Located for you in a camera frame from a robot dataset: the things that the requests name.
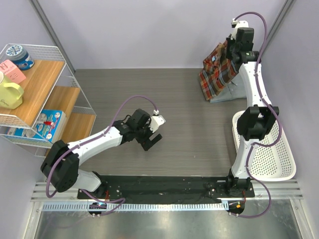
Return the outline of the red brown plaid shirt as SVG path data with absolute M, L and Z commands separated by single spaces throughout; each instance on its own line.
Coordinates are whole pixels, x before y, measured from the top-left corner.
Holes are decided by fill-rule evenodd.
M 207 101 L 217 97 L 222 90 L 238 75 L 235 64 L 226 58 L 227 41 L 218 43 L 214 50 L 203 60 L 199 73 L 200 85 Z

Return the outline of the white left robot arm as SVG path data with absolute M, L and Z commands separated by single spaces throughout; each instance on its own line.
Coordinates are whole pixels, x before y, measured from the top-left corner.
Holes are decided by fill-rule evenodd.
M 40 168 L 47 178 L 47 186 L 53 186 L 58 193 L 77 188 L 96 199 L 102 198 L 107 191 L 107 182 L 98 173 L 79 167 L 93 156 L 132 140 L 136 140 L 143 150 L 149 150 L 161 140 L 161 134 L 153 134 L 164 123 L 163 116 L 137 109 L 124 120 L 116 120 L 105 130 L 87 138 L 69 143 L 55 142 Z

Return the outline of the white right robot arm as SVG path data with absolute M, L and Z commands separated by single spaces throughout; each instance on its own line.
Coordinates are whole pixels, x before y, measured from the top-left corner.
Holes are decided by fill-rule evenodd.
M 260 53 L 253 50 L 253 38 L 254 29 L 247 26 L 235 28 L 227 38 L 226 57 L 236 66 L 247 97 L 247 109 L 237 122 L 240 144 L 229 173 L 231 181 L 225 184 L 226 193 L 232 197 L 248 186 L 255 152 L 279 115 L 279 108 L 272 106 L 267 96 L 261 76 Z

